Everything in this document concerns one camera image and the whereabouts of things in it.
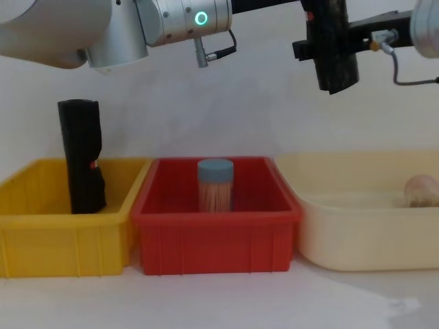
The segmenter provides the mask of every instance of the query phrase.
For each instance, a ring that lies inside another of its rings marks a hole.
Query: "red plastic bin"
[[[269,158],[235,164],[233,211],[198,212],[199,158],[156,160],[132,209],[146,275],[287,271],[300,208]]]

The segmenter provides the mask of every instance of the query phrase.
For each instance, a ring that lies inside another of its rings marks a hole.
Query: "black cylinder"
[[[93,214],[106,206],[105,181],[97,159],[102,150],[99,103],[58,103],[69,176],[72,214]]]
[[[356,84],[358,63],[349,51],[346,0],[302,0],[302,4],[320,89],[334,94]]]

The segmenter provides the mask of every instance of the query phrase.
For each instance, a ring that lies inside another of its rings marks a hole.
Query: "blue cap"
[[[233,162],[226,159],[199,161],[198,180],[214,184],[233,182]]]

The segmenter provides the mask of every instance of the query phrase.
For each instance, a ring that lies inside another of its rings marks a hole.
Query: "black object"
[[[307,40],[293,43],[299,60],[314,59],[321,90],[330,94],[359,81],[356,53],[370,49],[372,33],[395,29],[399,39],[392,47],[412,46],[412,12],[388,12],[349,23],[346,0],[301,0],[307,12]]]
[[[74,99],[58,103],[69,173],[72,214],[93,214],[106,206],[105,181],[97,165],[102,150],[99,103]]]
[[[232,30],[230,29],[228,31],[228,33],[230,34],[230,36],[232,37],[233,40],[233,46],[229,47],[229,48],[225,48],[223,50],[218,50],[215,51],[214,54],[217,56],[217,60],[219,60],[220,58],[226,57],[231,55],[232,53],[236,53],[237,51],[237,47],[238,47],[238,42],[236,41],[235,35],[233,34]]]
[[[232,0],[232,12],[233,14],[239,14],[240,12],[249,12],[295,1],[298,0]]]

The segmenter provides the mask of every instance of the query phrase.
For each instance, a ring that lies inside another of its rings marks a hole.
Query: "yellow bin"
[[[33,162],[0,186],[0,277],[121,274],[133,245],[129,214],[151,160],[101,160],[107,207],[70,215],[65,160]]]

